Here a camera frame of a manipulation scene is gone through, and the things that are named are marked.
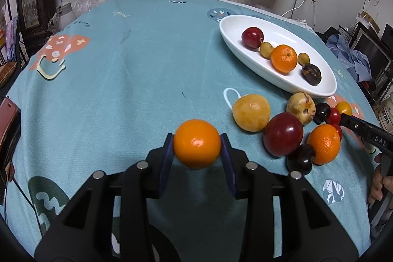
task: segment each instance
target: yellow cherry tomato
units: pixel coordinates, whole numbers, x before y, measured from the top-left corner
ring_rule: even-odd
[[[346,101],[341,101],[336,105],[336,109],[339,111],[340,114],[344,113],[348,116],[352,116],[352,107]]]

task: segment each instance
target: oval plate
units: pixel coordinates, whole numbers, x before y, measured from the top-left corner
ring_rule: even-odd
[[[265,59],[259,51],[252,51],[243,45],[242,33],[248,27],[261,29],[265,41],[271,43],[273,47],[285,44],[292,47],[298,55],[308,54],[310,63],[321,70],[322,81],[317,86],[310,85],[302,77],[299,64],[288,74],[278,72],[270,59]],[[308,93],[313,98],[329,97],[336,92],[337,81],[327,62],[314,48],[290,31],[260,18],[231,15],[220,21],[220,32],[229,49],[242,63],[278,88],[290,93]]]

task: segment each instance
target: metal bolt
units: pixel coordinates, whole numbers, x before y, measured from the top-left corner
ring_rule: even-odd
[[[140,169],[140,170],[144,170],[144,169],[146,169],[148,166],[149,166],[149,164],[148,164],[147,161],[139,161],[139,162],[136,164],[136,167],[137,167],[138,169]]]
[[[248,170],[255,170],[256,168],[258,168],[258,165],[255,162],[250,161],[246,163],[246,168]]]
[[[301,178],[301,173],[299,171],[292,171],[291,177],[294,178],[295,180],[299,180]]]
[[[103,178],[104,175],[105,175],[105,173],[103,171],[98,170],[98,171],[93,173],[93,178],[96,179],[96,180],[99,180],[99,179]]]

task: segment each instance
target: finger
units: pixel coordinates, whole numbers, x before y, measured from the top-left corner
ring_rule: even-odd
[[[375,169],[374,177],[373,177],[374,186],[377,187],[378,190],[382,189],[383,179],[384,178],[382,177],[382,174],[381,174],[381,165],[378,165],[378,167]]]
[[[369,201],[369,203],[371,203],[371,204],[373,204],[373,203],[375,202],[375,199],[374,199],[374,197],[371,195],[371,193],[370,193],[370,195],[369,195],[368,201]]]
[[[387,188],[390,192],[393,191],[393,177],[384,177],[383,183],[385,188]]]
[[[377,189],[377,187],[375,185],[371,186],[371,195],[374,197],[374,199],[380,201],[382,200],[382,191]]]
[[[375,156],[374,161],[375,161],[376,163],[381,163],[381,161],[382,161],[382,153],[377,154],[377,155]]]

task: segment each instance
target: wallet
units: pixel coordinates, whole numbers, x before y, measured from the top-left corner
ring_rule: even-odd
[[[12,156],[20,138],[20,110],[6,97],[0,105],[0,205],[7,183],[12,181]]]

